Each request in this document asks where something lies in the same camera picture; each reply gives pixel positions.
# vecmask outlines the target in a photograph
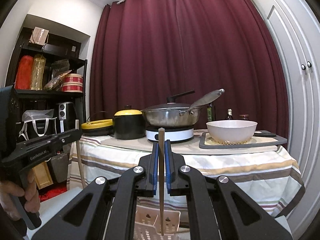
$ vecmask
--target stainless steel pan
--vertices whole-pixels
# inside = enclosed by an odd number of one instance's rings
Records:
[[[195,91],[178,94],[167,98],[167,104],[151,106],[142,110],[146,122],[155,127],[178,128],[194,125],[200,117],[199,106],[209,104],[216,100],[223,92],[223,89],[212,91],[201,99],[189,104],[175,103],[175,99],[184,95],[192,94]]]

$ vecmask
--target white ceramic bowl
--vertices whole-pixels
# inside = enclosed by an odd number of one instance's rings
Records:
[[[257,122],[245,120],[221,120],[208,122],[211,137],[223,144],[243,143],[253,136]]]

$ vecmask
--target black ceramic pot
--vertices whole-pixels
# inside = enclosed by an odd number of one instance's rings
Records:
[[[139,110],[127,109],[117,112],[112,119],[115,138],[132,140],[146,135],[146,124]]]

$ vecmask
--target metal pivot screw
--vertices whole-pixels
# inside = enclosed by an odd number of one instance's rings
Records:
[[[183,165],[180,167],[180,171],[182,172],[189,172],[191,169],[188,165]]]
[[[228,177],[227,176],[220,176],[218,178],[218,180],[221,182],[221,183],[227,183],[229,181]]]
[[[96,178],[96,183],[98,185],[104,184],[106,182],[106,179],[104,177],[98,177]]]
[[[143,167],[141,167],[141,166],[135,166],[135,167],[133,168],[133,171],[134,171],[135,173],[141,173],[141,172],[143,172]]]

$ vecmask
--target human hand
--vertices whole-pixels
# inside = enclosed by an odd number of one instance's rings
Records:
[[[21,215],[13,204],[9,194],[17,197],[24,196],[27,200],[24,209],[27,212],[37,213],[40,209],[39,193],[37,191],[33,170],[30,170],[28,173],[28,183],[26,190],[23,190],[12,181],[6,180],[0,182],[0,204],[8,216],[14,221],[21,219]]]

